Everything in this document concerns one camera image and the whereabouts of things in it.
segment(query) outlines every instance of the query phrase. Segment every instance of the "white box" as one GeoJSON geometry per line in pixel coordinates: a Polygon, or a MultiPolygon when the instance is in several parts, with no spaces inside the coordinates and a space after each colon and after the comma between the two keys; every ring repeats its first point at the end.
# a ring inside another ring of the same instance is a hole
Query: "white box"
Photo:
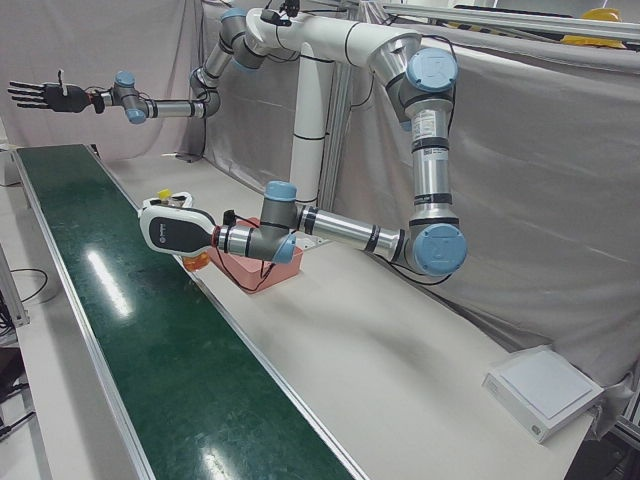
{"type": "Polygon", "coordinates": [[[483,386],[542,443],[591,408],[603,389],[548,347],[494,366],[483,386]]]}

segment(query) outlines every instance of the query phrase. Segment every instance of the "blue joint cap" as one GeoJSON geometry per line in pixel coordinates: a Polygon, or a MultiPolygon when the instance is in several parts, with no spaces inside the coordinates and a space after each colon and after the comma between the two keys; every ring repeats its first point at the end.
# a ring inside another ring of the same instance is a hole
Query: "blue joint cap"
{"type": "Polygon", "coordinates": [[[247,16],[246,10],[242,8],[230,8],[229,10],[224,12],[222,15],[220,15],[220,20],[222,21],[225,18],[230,18],[230,17],[246,17],[246,16],[247,16]]]}
{"type": "Polygon", "coordinates": [[[133,73],[126,70],[120,70],[116,73],[115,82],[121,87],[133,88],[136,84],[136,78],[133,76],[133,73]]]}
{"type": "Polygon", "coordinates": [[[129,119],[129,122],[134,125],[140,125],[147,119],[147,116],[139,108],[127,108],[124,113],[129,119]]]}
{"type": "Polygon", "coordinates": [[[267,183],[264,191],[264,198],[275,200],[276,202],[295,202],[298,189],[293,183],[274,180],[267,183]]]}
{"type": "Polygon", "coordinates": [[[273,263],[291,263],[293,253],[296,249],[296,236],[290,233],[284,242],[280,244],[280,248],[275,253],[271,261],[273,263]]]}
{"type": "Polygon", "coordinates": [[[413,259],[423,273],[442,277],[455,272],[467,256],[467,241],[454,225],[436,223],[422,230],[413,243],[413,259]]]}
{"type": "Polygon", "coordinates": [[[446,50],[423,48],[409,60],[407,78],[419,90],[444,92],[456,83],[458,63],[446,50]]]}
{"type": "Polygon", "coordinates": [[[241,72],[244,72],[244,73],[254,73],[257,70],[257,68],[245,67],[240,62],[238,62],[235,58],[231,59],[231,65],[233,65],[238,70],[240,70],[241,72]]]}

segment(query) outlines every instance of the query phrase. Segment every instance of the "yellow object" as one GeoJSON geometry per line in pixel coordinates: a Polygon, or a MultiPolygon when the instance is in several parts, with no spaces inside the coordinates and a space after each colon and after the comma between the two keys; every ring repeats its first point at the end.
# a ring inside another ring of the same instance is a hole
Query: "yellow object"
{"type": "MultiPolygon", "coordinates": [[[[601,20],[605,22],[621,22],[620,10],[615,8],[594,8],[585,12],[582,17],[583,20],[601,20]]],[[[588,45],[593,47],[609,47],[609,48],[622,48],[627,47],[619,40],[612,40],[609,38],[591,38],[580,37],[577,35],[565,35],[560,42],[567,45],[588,45]]]]}
{"type": "Polygon", "coordinates": [[[171,196],[171,190],[169,190],[168,188],[165,188],[164,190],[160,190],[158,192],[158,198],[160,200],[166,200],[170,196],[171,196]]]}

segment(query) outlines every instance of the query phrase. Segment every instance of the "logo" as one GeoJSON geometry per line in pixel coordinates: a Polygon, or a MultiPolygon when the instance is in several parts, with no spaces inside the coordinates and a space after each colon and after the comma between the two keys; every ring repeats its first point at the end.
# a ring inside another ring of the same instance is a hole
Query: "logo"
{"type": "Polygon", "coordinates": [[[165,233],[167,230],[167,225],[164,223],[160,224],[160,243],[166,243],[167,237],[165,237],[165,233]]]}

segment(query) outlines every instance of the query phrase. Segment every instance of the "white device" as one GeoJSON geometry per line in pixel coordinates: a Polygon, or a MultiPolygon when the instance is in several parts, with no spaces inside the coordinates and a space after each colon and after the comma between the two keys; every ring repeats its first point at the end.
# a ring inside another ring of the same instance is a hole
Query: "white device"
{"type": "Polygon", "coordinates": [[[212,246],[215,221],[193,208],[152,205],[140,212],[140,229],[151,250],[195,257],[212,246]]]}
{"type": "Polygon", "coordinates": [[[511,356],[491,369],[483,386],[538,443],[591,408],[604,391],[546,347],[511,356]]]}

